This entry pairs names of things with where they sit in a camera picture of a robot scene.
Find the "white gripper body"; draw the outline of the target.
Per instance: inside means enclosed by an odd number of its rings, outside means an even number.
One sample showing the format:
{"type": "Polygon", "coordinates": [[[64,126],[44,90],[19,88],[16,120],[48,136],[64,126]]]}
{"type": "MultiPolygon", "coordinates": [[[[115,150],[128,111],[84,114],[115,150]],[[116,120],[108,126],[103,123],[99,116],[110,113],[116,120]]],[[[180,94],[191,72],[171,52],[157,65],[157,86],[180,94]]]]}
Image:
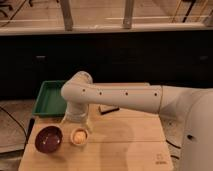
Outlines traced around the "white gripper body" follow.
{"type": "Polygon", "coordinates": [[[89,106],[84,107],[82,110],[75,109],[72,111],[70,108],[65,110],[65,115],[61,121],[61,125],[65,123],[78,124],[85,128],[89,133],[92,132],[92,125],[89,119],[89,106]]]}

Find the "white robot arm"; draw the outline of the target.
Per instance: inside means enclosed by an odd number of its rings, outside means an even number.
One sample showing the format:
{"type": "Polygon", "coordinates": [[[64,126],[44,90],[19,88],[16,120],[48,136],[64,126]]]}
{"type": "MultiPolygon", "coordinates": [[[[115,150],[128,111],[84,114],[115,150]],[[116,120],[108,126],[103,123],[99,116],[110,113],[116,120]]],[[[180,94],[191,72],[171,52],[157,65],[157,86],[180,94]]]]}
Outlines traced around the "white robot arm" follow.
{"type": "Polygon", "coordinates": [[[71,122],[85,121],[91,104],[175,117],[184,123],[179,171],[213,171],[213,88],[96,84],[79,71],[63,84],[61,96],[71,122]]]}

